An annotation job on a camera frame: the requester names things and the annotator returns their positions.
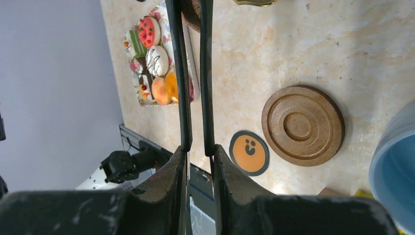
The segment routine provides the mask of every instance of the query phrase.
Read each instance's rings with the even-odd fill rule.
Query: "smiley face coaster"
[[[238,131],[233,135],[229,154],[232,162],[249,176],[264,173],[270,163],[267,144],[250,131]]]

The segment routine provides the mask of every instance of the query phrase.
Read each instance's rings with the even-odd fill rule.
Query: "marble countertop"
[[[126,127],[174,151],[178,106],[140,107],[123,35],[160,0],[101,0]],[[295,85],[326,92],[340,107],[346,138],[323,165],[301,167],[274,153],[253,179],[278,194],[369,191],[368,170],[387,122],[415,99],[415,1],[278,0],[269,7],[215,1],[212,78],[215,140],[227,150],[239,130],[264,138],[261,113],[269,96]],[[191,31],[196,69],[199,34]],[[202,107],[191,104],[191,162],[206,171]]]

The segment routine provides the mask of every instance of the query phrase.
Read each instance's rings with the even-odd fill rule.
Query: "yellow object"
[[[148,92],[148,91],[144,91],[144,90],[142,89],[142,85],[139,85],[139,87],[138,87],[138,93],[139,93],[140,98],[141,98],[142,100],[144,100],[144,101],[146,101],[146,100],[147,100],[147,97],[148,97],[148,95],[149,95],[149,92]]]
[[[364,192],[363,190],[359,189],[354,194],[355,197],[366,197],[366,198],[374,198],[371,193]],[[402,229],[398,228],[399,235],[409,235],[407,232],[403,231]]]
[[[175,72],[170,72],[166,75],[164,80],[164,87],[170,99],[178,104],[179,103],[179,90],[177,89],[177,78]]]
[[[367,198],[373,198],[373,195],[370,193],[363,192],[363,190],[359,189],[354,194],[355,197],[367,197]]]

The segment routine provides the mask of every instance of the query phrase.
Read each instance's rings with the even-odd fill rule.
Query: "red cookie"
[[[160,43],[161,36],[159,23],[153,17],[144,17],[140,20],[138,35],[146,48],[157,46]]]

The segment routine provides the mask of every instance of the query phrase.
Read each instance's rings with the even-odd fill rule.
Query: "orange cookie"
[[[157,46],[160,43],[160,26],[153,17],[144,17],[140,20],[138,29],[140,41],[146,48]]]
[[[175,72],[170,72],[166,75],[164,81],[168,96],[174,103],[179,103],[179,91],[177,89],[177,78]]]
[[[164,87],[164,78],[156,77],[153,80],[153,85],[151,86],[153,92],[153,97],[159,105],[166,105],[171,102],[170,97],[168,96],[166,89]]]

